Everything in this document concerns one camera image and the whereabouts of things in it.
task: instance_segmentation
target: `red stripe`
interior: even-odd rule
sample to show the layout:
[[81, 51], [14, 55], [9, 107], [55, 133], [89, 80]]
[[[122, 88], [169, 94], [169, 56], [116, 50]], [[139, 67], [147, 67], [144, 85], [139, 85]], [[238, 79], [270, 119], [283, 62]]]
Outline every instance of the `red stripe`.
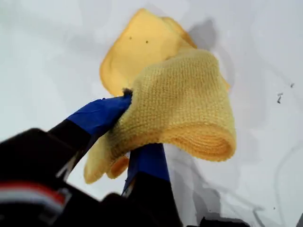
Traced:
[[63, 195], [39, 183], [23, 182], [23, 181], [0, 183], [0, 191], [2, 189], [6, 189], [6, 190], [22, 189], [22, 190], [30, 190], [30, 191], [38, 192], [44, 194], [47, 197], [51, 197], [55, 202], [60, 203], [62, 205], [64, 204], [65, 201], [65, 197]]

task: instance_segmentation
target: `yellow knit hat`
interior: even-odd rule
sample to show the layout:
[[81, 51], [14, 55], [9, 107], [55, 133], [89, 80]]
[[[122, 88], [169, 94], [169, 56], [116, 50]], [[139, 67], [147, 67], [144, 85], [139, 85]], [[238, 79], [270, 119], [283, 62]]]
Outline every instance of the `yellow knit hat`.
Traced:
[[[125, 153], [149, 143], [172, 143], [211, 161], [226, 160], [235, 151], [232, 110], [216, 58], [196, 50], [181, 37], [182, 30], [176, 32], [172, 25], [146, 10], [140, 10], [134, 18], [100, 69], [102, 82], [112, 94], [119, 95], [125, 83], [133, 90], [132, 104], [90, 149], [84, 170], [87, 183], [105, 172], [116, 178], [127, 168]], [[160, 28], [161, 33], [150, 35], [146, 43], [147, 28], [134, 32], [135, 28], [141, 29], [140, 21], [152, 22], [148, 29]], [[151, 49], [142, 43], [130, 44], [136, 40], [134, 34], [139, 36], [138, 42], [152, 44]]]

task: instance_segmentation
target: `debris in snow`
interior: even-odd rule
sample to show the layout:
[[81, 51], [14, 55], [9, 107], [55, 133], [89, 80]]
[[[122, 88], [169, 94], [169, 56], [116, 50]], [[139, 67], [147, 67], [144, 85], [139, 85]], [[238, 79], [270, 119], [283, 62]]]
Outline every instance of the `debris in snow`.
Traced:
[[277, 102], [278, 102], [279, 104], [281, 104], [280, 101], [281, 101], [282, 96], [283, 96], [283, 92], [278, 94], [278, 97], [279, 97], [279, 98], [278, 98], [278, 101], [277, 101]]

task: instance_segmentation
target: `yellow fabric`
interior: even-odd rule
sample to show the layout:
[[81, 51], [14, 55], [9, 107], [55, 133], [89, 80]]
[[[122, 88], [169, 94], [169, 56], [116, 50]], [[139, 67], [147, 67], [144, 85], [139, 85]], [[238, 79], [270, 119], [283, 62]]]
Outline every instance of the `yellow fabric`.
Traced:
[[116, 178], [127, 168], [125, 153], [149, 143], [172, 143], [211, 161], [234, 154], [234, 120], [218, 62], [195, 48], [171, 18], [141, 9], [131, 19], [102, 62], [100, 76], [115, 96], [131, 88], [132, 104], [90, 149], [87, 183], [104, 173]]
[[100, 67], [103, 86], [114, 96], [132, 87], [144, 67], [175, 56], [182, 45], [196, 45], [183, 28], [169, 17], [139, 10], [107, 53]]

